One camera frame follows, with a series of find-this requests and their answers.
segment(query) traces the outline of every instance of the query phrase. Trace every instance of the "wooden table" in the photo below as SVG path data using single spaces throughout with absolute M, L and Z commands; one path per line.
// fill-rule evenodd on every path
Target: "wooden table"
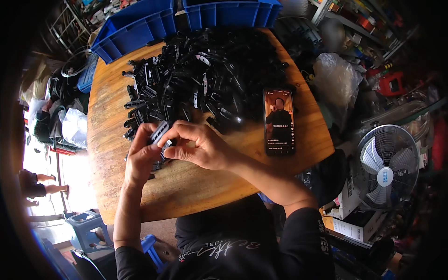
M 280 60 L 289 63 L 286 69 L 289 83 L 297 86 L 294 96 L 294 106 L 299 110 L 294 114 L 296 154 L 267 157 L 262 123 L 248 123 L 242 131 L 222 137 L 242 153 L 294 175 L 331 155 L 333 143 L 319 107 L 293 60 L 268 29 L 263 32 L 277 48 Z M 100 59 L 96 66 L 87 115 L 87 151 L 91 183 L 105 224 L 113 224 L 125 173 L 123 159 L 131 144 L 122 135 L 127 131 L 123 128 L 128 113 L 123 105 L 129 101 L 126 86 L 133 81 L 123 77 L 121 72 L 131 70 L 131 66 L 126 65 L 128 60 L 156 56 L 163 45 L 143 47 L 109 65 Z M 200 121 L 206 123 L 209 114 L 202 114 Z M 155 179 L 145 184 L 142 222 L 203 211 L 257 191 L 247 181 L 228 172 L 206 170 L 189 162 L 173 160 L 156 172 Z

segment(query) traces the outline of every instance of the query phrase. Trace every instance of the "fan blade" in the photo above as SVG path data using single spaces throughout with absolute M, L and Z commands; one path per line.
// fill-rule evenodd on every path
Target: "fan blade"
M 369 192 L 366 196 L 375 204 L 385 204 L 388 200 L 388 190 L 390 186 L 383 187 L 378 185 L 373 191 Z
M 394 154 L 394 156 L 391 158 L 389 167 L 393 171 L 407 169 L 409 170 L 409 173 L 413 173 L 417 171 L 418 164 L 412 150 L 409 148 L 405 148 L 399 150 L 396 154 Z
M 361 152 L 361 165 L 370 174 L 378 174 L 381 168 L 384 167 L 383 159 L 376 151 L 375 137 L 369 140 Z

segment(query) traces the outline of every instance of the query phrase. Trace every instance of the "white box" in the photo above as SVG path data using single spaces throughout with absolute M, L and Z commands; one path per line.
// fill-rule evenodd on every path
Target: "white box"
M 332 209 L 330 215 L 340 220 L 345 219 L 359 205 L 359 195 L 353 187 L 353 177 L 345 180 L 345 185 L 338 197 L 334 200 L 339 209 Z
M 356 209 L 344 220 L 333 217 L 333 230 L 361 242 L 367 242 L 378 230 L 387 213 Z

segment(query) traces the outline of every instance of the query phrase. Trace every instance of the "floor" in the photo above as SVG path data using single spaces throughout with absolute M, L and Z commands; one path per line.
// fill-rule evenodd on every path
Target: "floor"
M 41 150 L 40 153 L 36 153 L 34 148 Z M 89 160 L 87 151 L 80 151 L 75 155 L 59 155 L 60 165 L 60 180 L 61 185 L 69 185 L 69 197 L 63 198 L 67 212 L 82 212 L 89 209 L 96 209 L 98 205 L 95 199 L 95 191 L 90 184 L 89 178 Z M 41 173 L 46 175 L 55 175 L 57 177 L 56 167 L 56 153 L 45 153 L 43 147 L 37 143 L 31 143 L 26 146 L 25 158 L 23 167 L 34 173 Z M 58 184 L 58 181 L 46 181 L 44 185 Z M 39 201 L 38 207 L 29 207 L 29 215 L 55 215 L 61 214 L 64 210 L 62 197 L 60 193 L 49 194 L 44 198 L 35 198 Z M 170 252 L 175 251 L 173 246 L 176 246 L 176 239 L 174 233 L 176 219 L 168 219 L 162 221 L 142 223 L 142 230 L 140 237 L 143 238 L 148 234 L 153 234 L 163 243 L 168 244 L 169 248 L 163 248 Z M 113 227 L 108 227 L 109 235 L 112 239 Z M 67 239 L 67 236 L 61 234 L 63 230 L 57 231 L 62 235 L 55 237 L 54 242 L 58 243 Z
M 95 191 L 90 185 L 89 160 L 87 151 L 81 151 L 75 155 L 60 156 L 60 176 L 63 185 L 70 185 L 70 195 L 67 208 L 80 212 L 91 208 L 98 208 L 95 200 Z M 172 246 L 176 246 L 174 233 L 176 219 L 142 223 L 140 237 L 153 234 L 158 239 Z

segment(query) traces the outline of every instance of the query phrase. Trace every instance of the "hand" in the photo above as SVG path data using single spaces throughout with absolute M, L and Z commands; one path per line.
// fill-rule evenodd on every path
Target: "hand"
M 42 111 L 48 113 L 50 111 L 50 108 L 52 107 L 52 105 L 53 105 L 53 101 L 51 99 L 47 100 L 47 103 L 45 103 L 45 105 L 42 107 Z
M 138 127 L 126 161 L 125 186 L 143 187 L 149 178 L 154 161 L 160 159 L 161 149 L 156 143 L 147 145 L 149 137 L 156 128 L 157 126 L 151 123 L 144 123 Z
M 172 128 L 162 136 L 157 145 L 163 147 L 168 139 L 178 139 L 177 146 L 165 150 L 164 156 L 192 162 L 205 169 L 228 170 L 239 156 L 209 126 L 197 125 L 187 121 L 176 121 Z M 185 145 L 193 141 L 194 148 Z

